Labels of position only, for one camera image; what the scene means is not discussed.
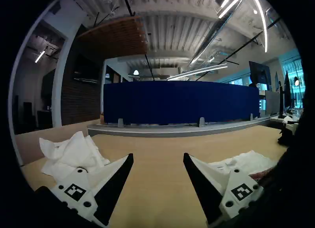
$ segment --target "crumpled napkin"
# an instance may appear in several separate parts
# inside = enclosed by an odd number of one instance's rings
[[[39,138],[39,145],[48,158],[41,172],[53,176],[55,181],[64,179],[77,167],[93,172],[110,163],[102,157],[92,138],[84,137],[82,131],[59,143]]]

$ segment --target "television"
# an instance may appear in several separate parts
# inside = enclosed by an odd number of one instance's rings
[[[249,67],[252,82],[254,84],[264,83],[267,85],[267,90],[270,90],[271,77],[269,67],[252,61],[249,62]]]
[[[74,80],[83,83],[98,84],[99,75],[100,67],[96,63],[81,54],[77,57],[72,73]]]

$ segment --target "brick wall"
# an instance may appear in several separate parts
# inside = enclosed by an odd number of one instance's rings
[[[99,68],[99,84],[82,83],[73,79],[76,58],[83,55],[96,63]],[[102,58],[93,54],[81,43],[74,40],[65,66],[61,90],[62,125],[74,124],[100,118],[100,92]]]

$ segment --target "cable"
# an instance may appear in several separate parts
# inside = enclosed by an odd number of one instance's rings
[[[108,13],[107,16],[105,16],[96,26],[98,26],[100,23],[102,23],[102,21],[105,20],[111,13],[112,13],[112,11],[111,11],[110,13]]]

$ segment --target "computer monitor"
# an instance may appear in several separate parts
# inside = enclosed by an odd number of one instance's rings
[[[290,87],[290,80],[289,80],[289,75],[288,72],[285,74],[284,78],[284,106],[291,107],[292,105],[294,106],[294,102],[292,103],[291,99],[291,87]]]
[[[249,62],[249,67],[252,82],[254,84],[264,83],[267,85],[267,90],[270,90],[271,77],[269,67],[252,61]]]
[[[274,82],[276,84],[276,92],[279,89],[279,79],[278,79],[278,73],[276,72],[276,75],[274,76]]]

